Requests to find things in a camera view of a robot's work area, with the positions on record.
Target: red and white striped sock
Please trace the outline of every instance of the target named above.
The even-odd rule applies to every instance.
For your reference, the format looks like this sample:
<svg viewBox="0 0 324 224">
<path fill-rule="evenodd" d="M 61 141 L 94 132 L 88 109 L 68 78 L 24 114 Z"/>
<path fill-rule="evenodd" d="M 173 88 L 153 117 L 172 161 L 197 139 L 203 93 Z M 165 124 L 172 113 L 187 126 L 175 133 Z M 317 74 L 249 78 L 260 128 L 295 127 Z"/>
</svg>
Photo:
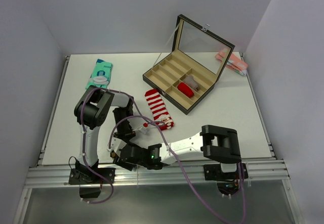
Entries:
<svg viewBox="0 0 324 224">
<path fill-rule="evenodd" d="M 160 126 L 161 130 L 170 129 L 174 126 L 174 122 L 169 115 L 166 105 L 164 104 L 161 95 L 156 89 L 151 89 L 145 93 L 145 98 L 150 107 L 154 121 L 162 121 L 165 125 Z"/>
</svg>

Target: open box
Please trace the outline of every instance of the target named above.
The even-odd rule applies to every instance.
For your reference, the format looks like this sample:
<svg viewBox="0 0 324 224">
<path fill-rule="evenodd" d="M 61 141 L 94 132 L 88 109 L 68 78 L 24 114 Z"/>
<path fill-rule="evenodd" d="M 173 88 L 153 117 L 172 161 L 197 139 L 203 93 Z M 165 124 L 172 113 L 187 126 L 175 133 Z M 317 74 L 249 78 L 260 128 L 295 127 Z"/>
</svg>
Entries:
<svg viewBox="0 0 324 224">
<path fill-rule="evenodd" d="M 145 72 L 143 80 L 188 114 L 214 88 L 234 45 L 183 15 L 178 16 L 176 28 L 172 52 Z M 222 49 L 227 55 L 220 63 L 215 55 Z M 191 98 L 177 88 L 190 75 L 199 86 L 196 91 L 191 88 Z"/>
</svg>

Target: pink cloth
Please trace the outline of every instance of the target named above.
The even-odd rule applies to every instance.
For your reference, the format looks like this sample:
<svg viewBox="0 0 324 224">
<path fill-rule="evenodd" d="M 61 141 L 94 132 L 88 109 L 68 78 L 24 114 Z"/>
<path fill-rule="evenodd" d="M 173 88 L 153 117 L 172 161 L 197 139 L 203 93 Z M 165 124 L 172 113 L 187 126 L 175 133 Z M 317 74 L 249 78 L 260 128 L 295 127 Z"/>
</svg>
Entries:
<svg viewBox="0 0 324 224">
<path fill-rule="evenodd" d="M 224 59 L 224 57 L 226 57 L 227 55 L 227 49 L 222 49 L 216 56 L 216 60 L 222 62 L 222 60 Z M 248 65 L 247 63 L 245 63 L 244 61 L 242 61 L 241 59 L 239 59 L 238 57 L 236 57 L 234 54 L 231 54 L 231 56 L 228 59 L 228 62 L 226 64 L 226 67 L 228 69 L 231 69 L 235 72 L 237 72 L 238 74 L 245 76 L 247 74 L 247 68 Z"/>
</svg>

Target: transparent lid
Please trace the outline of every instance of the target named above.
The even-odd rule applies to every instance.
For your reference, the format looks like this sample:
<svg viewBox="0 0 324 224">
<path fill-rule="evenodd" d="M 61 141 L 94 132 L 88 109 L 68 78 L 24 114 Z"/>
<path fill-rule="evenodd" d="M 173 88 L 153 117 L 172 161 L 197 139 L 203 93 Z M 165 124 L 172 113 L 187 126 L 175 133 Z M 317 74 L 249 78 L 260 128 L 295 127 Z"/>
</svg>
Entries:
<svg viewBox="0 0 324 224">
<path fill-rule="evenodd" d="M 219 79 L 234 45 L 213 34 L 183 15 L 178 16 L 179 28 L 174 37 L 173 51 L 183 53 L 197 61 Z"/>
</svg>

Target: white table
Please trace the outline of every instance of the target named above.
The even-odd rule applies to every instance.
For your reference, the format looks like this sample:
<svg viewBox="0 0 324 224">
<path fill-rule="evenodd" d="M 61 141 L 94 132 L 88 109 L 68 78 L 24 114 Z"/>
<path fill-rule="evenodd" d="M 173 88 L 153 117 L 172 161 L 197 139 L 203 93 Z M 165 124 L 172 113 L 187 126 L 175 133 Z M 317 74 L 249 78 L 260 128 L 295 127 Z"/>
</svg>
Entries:
<svg viewBox="0 0 324 224">
<path fill-rule="evenodd" d="M 143 81 L 142 74 L 152 66 L 158 55 L 159 53 L 72 55 L 47 137 L 43 165 L 66 165 L 70 156 L 78 156 L 80 129 L 73 111 L 85 92 L 85 85 L 97 59 L 113 64 L 109 88 L 134 96 L 142 114 L 152 118 L 144 97 L 151 87 Z M 188 115 L 166 99 L 164 102 L 175 122 L 175 127 L 164 131 L 167 141 L 190 137 L 199 132 L 202 125 L 212 124 L 237 130 L 243 159 L 271 157 L 246 77 L 225 68 L 215 88 Z M 111 108 L 99 133 L 98 156 L 101 163 L 112 162 L 107 152 L 108 139 L 115 125 L 112 110 Z M 131 119 L 130 123 L 133 128 L 137 128 L 142 125 L 143 120 Z M 162 142 L 156 129 L 150 130 L 147 135 L 138 133 L 133 141 L 141 147 Z"/>
</svg>

